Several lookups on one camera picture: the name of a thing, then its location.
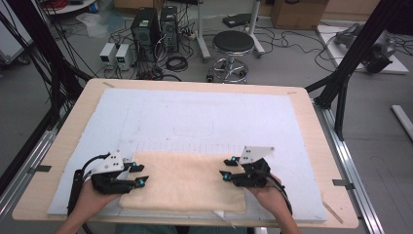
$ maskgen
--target stool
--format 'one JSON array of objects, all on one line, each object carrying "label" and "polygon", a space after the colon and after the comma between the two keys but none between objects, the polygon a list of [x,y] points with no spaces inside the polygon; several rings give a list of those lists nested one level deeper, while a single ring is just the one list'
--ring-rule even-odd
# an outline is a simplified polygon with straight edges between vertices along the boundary
[{"label": "stool", "polygon": [[213,37],[212,45],[215,51],[228,56],[213,65],[213,77],[224,83],[246,83],[248,67],[235,58],[250,54],[254,50],[254,40],[243,32],[223,31]]}]

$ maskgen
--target metal stool base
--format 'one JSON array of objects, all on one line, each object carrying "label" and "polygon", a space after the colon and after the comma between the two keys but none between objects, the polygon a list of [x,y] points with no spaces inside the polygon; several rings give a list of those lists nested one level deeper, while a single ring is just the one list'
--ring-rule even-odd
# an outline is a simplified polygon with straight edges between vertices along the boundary
[{"label": "metal stool base", "polygon": [[213,65],[212,75],[223,83],[246,83],[248,67],[233,57],[222,58]]}]

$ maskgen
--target power supply box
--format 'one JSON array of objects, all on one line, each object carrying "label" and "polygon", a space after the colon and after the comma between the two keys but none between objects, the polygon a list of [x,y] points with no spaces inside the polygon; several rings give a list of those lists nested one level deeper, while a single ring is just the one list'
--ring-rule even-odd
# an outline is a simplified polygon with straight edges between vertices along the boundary
[{"label": "power supply box", "polygon": [[116,53],[116,61],[121,70],[129,70],[133,63],[131,57],[131,46],[129,44],[121,44],[118,53]]},{"label": "power supply box", "polygon": [[114,69],[116,67],[116,52],[115,43],[106,43],[100,52],[100,59],[106,65],[106,69]]}]

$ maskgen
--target white plastic bag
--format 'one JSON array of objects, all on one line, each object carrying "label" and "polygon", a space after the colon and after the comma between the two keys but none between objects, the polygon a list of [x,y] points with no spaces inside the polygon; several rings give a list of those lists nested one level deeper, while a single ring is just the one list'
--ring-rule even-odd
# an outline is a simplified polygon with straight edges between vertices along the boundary
[{"label": "white plastic bag", "polygon": [[76,19],[86,25],[90,37],[103,38],[106,36],[107,25],[99,23],[101,21],[100,15],[83,13],[77,16]]}]

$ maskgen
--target wooden table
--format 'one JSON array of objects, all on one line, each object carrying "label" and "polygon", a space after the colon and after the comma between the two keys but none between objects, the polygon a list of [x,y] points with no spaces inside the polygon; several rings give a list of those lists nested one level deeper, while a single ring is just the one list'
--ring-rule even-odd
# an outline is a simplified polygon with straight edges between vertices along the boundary
[{"label": "wooden table", "polygon": [[[51,170],[48,173],[38,172],[33,176],[14,209],[13,218],[19,220],[65,219],[63,215],[47,214],[48,207],[55,195],[65,165],[94,113],[100,96],[105,89],[111,88],[289,96],[327,213],[327,221],[299,222],[298,225],[303,227],[330,228],[356,228],[358,226],[357,215],[345,187],[335,186],[332,182],[332,179],[341,179],[341,176],[310,98],[303,88],[109,79],[93,79],[88,83],[42,162],[42,165],[52,166]],[[154,218],[96,216],[92,220],[130,223],[228,225],[219,219],[206,223],[205,220],[195,219],[168,218],[155,220]],[[259,220],[243,221],[242,223],[234,222],[234,224],[277,226],[277,223],[274,221]]]}]

